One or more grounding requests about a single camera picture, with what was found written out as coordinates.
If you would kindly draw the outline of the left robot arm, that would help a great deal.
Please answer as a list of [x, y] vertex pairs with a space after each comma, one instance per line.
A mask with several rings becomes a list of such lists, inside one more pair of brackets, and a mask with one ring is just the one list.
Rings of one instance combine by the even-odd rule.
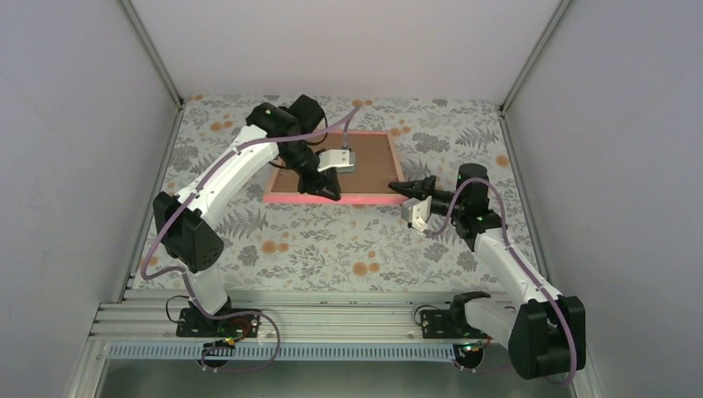
[[300, 95], [289, 107], [265, 102], [245, 119], [233, 143], [193, 182], [174, 195], [160, 192], [153, 200], [157, 237], [145, 260], [157, 247], [178, 260], [164, 271], [182, 274], [192, 306], [199, 310], [197, 323], [218, 336], [230, 326], [225, 308], [230, 298], [216, 272], [224, 242], [216, 225], [233, 196], [264, 166], [279, 158], [298, 176], [301, 194], [331, 201], [342, 198], [337, 165], [330, 152], [311, 149], [309, 141], [327, 132], [319, 124], [326, 115], [321, 105]]

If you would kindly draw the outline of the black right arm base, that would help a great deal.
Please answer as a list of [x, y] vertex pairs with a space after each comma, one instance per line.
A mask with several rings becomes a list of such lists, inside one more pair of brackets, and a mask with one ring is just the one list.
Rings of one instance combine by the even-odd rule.
[[419, 311], [419, 325], [423, 339], [484, 339], [487, 335], [472, 328], [463, 315], [455, 315], [450, 310], [422, 308]]

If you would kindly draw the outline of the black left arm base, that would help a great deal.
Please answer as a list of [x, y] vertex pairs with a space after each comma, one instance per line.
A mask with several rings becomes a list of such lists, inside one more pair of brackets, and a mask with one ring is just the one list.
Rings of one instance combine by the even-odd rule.
[[177, 337], [202, 337], [214, 339], [255, 338], [258, 335], [260, 316], [246, 313], [224, 320], [206, 318], [196, 308], [183, 308], [177, 320]]

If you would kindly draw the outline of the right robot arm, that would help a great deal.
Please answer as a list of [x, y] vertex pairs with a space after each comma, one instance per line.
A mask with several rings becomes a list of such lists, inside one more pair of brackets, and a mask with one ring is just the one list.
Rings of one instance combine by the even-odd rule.
[[487, 169], [461, 165], [453, 192], [439, 190], [434, 175], [388, 187], [406, 198], [401, 218], [409, 228], [435, 238], [453, 227], [510, 299], [504, 304], [483, 291], [456, 294], [448, 309], [421, 313], [423, 337], [482, 337], [507, 350], [510, 367], [522, 379], [555, 381], [562, 375], [559, 386], [570, 385], [586, 364], [585, 307], [551, 285], [516, 247], [504, 201]]

